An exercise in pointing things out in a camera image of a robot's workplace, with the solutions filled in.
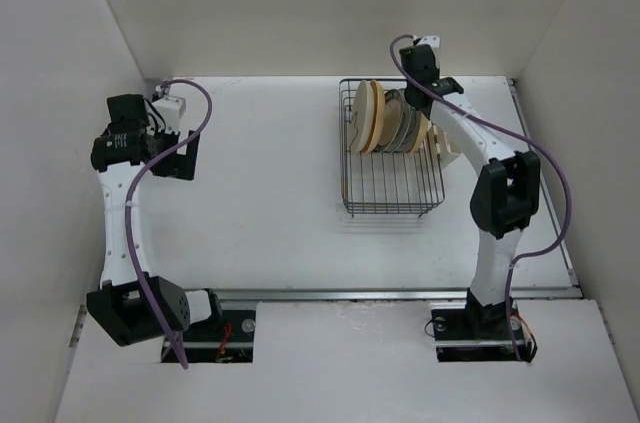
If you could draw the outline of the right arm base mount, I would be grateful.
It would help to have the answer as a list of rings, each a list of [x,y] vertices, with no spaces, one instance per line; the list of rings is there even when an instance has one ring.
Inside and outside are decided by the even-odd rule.
[[[435,341],[440,363],[453,362],[524,362],[532,363],[538,344],[529,327],[518,314],[499,317],[481,329],[471,323],[464,308],[435,307],[424,330]]]

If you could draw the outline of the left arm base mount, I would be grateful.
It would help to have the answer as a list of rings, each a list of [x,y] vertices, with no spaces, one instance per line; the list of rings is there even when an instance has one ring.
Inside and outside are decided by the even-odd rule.
[[[256,303],[223,302],[221,320],[191,325],[183,335],[188,363],[252,363],[256,310]]]

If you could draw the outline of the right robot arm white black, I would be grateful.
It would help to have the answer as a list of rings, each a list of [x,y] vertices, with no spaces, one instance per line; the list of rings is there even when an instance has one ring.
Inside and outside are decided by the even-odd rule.
[[[464,89],[454,79],[440,76],[427,39],[414,41],[399,54],[407,103],[453,139],[477,175],[469,208],[479,230],[479,250],[463,312],[467,337],[506,339],[512,262],[539,209],[539,157],[513,149],[478,122],[480,116]]]

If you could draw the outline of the yellow plate with drawing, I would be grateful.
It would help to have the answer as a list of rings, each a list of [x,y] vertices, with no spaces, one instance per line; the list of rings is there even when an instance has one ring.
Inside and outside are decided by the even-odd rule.
[[[415,153],[419,150],[431,127],[431,122],[422,113],[415,114],[416,124],[409,135],[409,145],[405,149],[406,154]]]

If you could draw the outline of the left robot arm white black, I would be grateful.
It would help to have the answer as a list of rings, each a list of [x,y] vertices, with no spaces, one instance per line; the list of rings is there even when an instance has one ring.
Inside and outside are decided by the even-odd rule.
[[[91,164],[101,185],[105,256],[98,289],[87,309],[119,346],[191,328],[201,339],[217,337],[224,316],[211,289],[187,291],[159,276],[138,185],[148,174],[186,181],[195,176],[199,138],[190,133],[186,151],[174,150],[186,101],[123,94],[107,100],[110,122],[94,140]],[[153,159],[165,150],[160,162]]]

